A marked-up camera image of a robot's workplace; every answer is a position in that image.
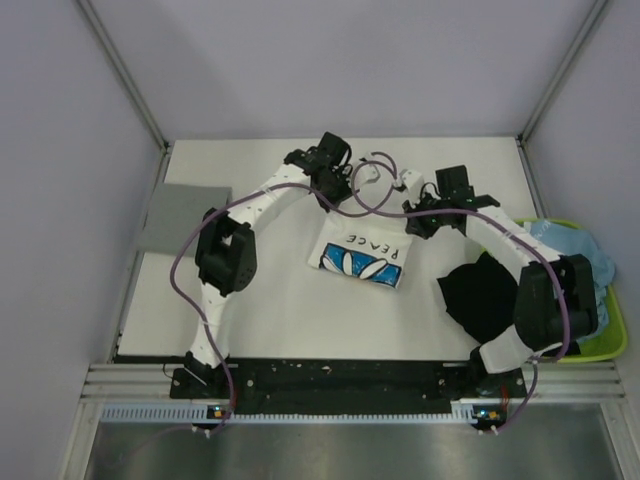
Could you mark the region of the white daisy print t shirt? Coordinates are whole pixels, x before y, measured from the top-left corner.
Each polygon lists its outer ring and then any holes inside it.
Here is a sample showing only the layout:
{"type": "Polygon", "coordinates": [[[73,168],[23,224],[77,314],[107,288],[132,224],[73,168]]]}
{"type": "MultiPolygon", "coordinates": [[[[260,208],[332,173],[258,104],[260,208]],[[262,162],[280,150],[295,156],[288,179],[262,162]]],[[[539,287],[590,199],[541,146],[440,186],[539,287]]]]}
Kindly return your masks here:
{"type": "Polygon", "coordinates": [[[352,218],[331,212],[314,244],[308,265],[397,289],[413,238],[394,219],[352,218]]]}

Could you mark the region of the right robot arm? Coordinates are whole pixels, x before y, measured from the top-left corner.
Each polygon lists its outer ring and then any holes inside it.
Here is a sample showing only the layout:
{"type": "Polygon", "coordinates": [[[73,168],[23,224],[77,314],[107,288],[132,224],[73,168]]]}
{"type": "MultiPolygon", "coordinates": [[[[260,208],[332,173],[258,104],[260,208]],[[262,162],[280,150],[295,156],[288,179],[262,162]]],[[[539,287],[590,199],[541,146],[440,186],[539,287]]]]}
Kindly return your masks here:
{"type": "Polygon", "coordinates": [[[535,239],[492,196],[476,195],[465,166],[441,169],[436,180],[436,192],[429,194],[422,175],[400,174],[407,233],[427,240],[441,227],[457,230],[481,245],[516,284],[507,327],[470,353],[467,384],[487,396],[502,385],[503,374],[549,350],[563,357],[571,342],[595,332],[592,269],[583,255],[564,255],[535,239]]]}

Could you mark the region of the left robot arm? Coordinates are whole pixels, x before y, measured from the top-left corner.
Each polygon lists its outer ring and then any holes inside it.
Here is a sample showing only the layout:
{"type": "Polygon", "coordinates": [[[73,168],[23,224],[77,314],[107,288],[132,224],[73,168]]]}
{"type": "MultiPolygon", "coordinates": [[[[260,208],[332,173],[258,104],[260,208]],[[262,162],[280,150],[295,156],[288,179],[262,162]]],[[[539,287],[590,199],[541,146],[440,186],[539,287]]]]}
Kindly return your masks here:
{"type": "Polygon", "coordinates": [[[288,153],[247,200],[205,214],[207,224],[199,232],[195,254],[201,325],[185,356],[185,369],[203,395],[216,396],[226,387],[222,362],[229,355],[231,298],[248,287],[257,273],[258,235],[307,194],[314,195],[324,210],[348,199],[351,154],[345,140],[327,132],[318,145],[288,153]]]}

